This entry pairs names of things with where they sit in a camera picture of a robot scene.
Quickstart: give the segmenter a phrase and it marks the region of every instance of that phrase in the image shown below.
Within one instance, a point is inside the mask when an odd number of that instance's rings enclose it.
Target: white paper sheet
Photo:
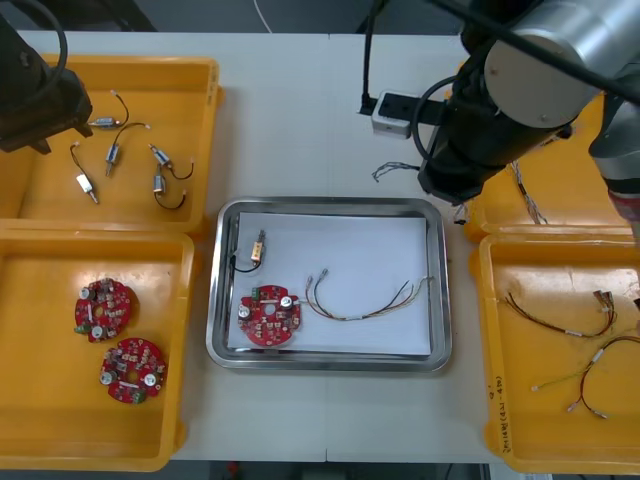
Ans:
[[[237,267],[251,268],[258,232],[266,232],[261,267],[234,278],[228,345],[255,347],[238,327],[240,298],[251,289],[278,285],[304,299],[307,277],[329,275],[318,288],[322,305],[356,316],[384,307],[402,284],[418,285],[428,274],[426,221],[421,218],[360,218],[242,213]],[[366,320],[337,321],[302,304],[302,326],[280,350],[428,355],[431,353],[428,284],[410,306]]]

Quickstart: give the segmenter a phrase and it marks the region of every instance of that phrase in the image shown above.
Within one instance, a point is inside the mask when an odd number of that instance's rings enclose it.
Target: metal tray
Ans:
[[[261,348],[229,348],[229,318],[234,271],[227,259],[236,249],[240,214],[424,217],[427,228],[427,268],[430,355],[389,355],[336,352],[279,351]],[[209,315],[206,333],[211,358],[223,367],[300,370],[366,370],[432,372],[451,356],[451,315],[440,212],[424,200],[389,198],[268,197],[241,198],[226,204],[218,215],[211,271]]]

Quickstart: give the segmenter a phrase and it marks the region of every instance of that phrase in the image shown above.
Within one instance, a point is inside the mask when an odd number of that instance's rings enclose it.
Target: floor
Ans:
[[[274,33],[355,33],[372,0],[258,0]],[[160,32],[265,32],[253,0],[135,0]],[[2,3],[0,13],[18,29],[35,24],[15,7]],[[113,30],[110,24],[92,30]],[[381,34],[455,35],[460,22],[425,0],[390,1],[380,14]]]

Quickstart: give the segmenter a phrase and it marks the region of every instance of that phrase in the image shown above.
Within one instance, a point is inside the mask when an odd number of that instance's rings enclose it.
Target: red circuit board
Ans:
[[[100,383],[122,403],[142,403],[160,393],[167,364],[160,349],[142,338],[127,338],[104,355]]]
[[[251,296],[242,297],[240,302],[238,325],[256,345],[282,345],[300,327],[300,302],[286,288],[275,285],[254,288]]]
[[[111,278],[103,278],[83,288],[76,301],[76,333],[89,342],[114,338],[131,319],[131,289]]]

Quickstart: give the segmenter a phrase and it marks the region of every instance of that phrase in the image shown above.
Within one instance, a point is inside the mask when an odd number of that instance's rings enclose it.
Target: white table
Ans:
[[[39,52],[57,51],[53,34],[23,36]],[[356,114],[362,36],[68,37],[72,53],[207,56],[220,63],[226,102],[218,114],[214,155],[228,161],[228,172],[212,172],[212,217],[224,201],[242,195],[425,197],[413,172],[392,172],[379,184],[371,178],[386,161],[419,164],[420,158],[411,141],[374,137],[369,118]],[[371,93],[421,93],[455,71],[465,56],[457,37],[376,37]],[[448,366],[435,376],[225,370],[204,346],[205,271],[187,350],[183,419],[189,433],[176,459],[500,461],[482,439],[487,403],[475,287],[467,267],[474,247],[451,223],[453,209],[429,200],[447,222],[454,349]]]

